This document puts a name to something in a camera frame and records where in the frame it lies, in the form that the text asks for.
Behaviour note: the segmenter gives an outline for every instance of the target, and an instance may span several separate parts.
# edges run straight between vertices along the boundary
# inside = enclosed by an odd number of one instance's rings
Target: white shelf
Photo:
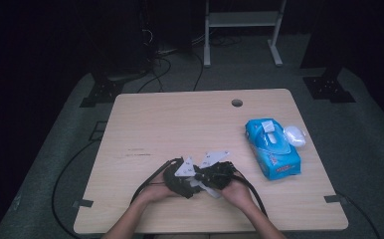
[[[210,13],[209,27],[276,26],[279,12]]]

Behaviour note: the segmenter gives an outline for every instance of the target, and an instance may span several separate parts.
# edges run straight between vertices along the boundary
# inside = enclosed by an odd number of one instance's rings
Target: dark background
[[[360,2],[288,1],[281,34],[312,33],[302,67],[339,59],[384,109],[384,1]],[[278,8],[274,0],[233,3],[231,10]],[[188,48],[203,19],[204,1],[0,0],[0,220],[84,74],[149,70],[142,28]]]

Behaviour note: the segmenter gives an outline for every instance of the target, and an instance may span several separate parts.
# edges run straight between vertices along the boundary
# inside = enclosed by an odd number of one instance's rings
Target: wooden table
[[[243,105],[234,107],[232,100]],[[268,181],[245,137],[251,119],[274,118],[307,134],[299,148],[301,174]],[[136,188],[169,159],[229,150],[232,161],[258,190],[280,230],[341,230],[348,225],[306,126],[288,90],[132,94],[117,97],[75,222],[77,233],[106,232],[126,210]],[[205,191],[150,205],[139,233],[254,231],[246,217],[223,198]]]

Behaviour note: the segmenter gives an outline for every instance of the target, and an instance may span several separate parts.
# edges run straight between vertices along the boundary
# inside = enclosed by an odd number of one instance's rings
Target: blue box
[[[300,157],[274,119],[251,119],[246,135],[264,176],[269,180],[300,174]]]

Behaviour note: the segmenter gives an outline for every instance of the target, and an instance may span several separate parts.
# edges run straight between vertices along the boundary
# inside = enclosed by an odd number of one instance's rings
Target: hole in table
[[[234,106],[234,107],[238,108],[238,107],[241,107],[243,104],[244,103],[241,100],[239,100],[239,99],[232,100],[232,106]]]

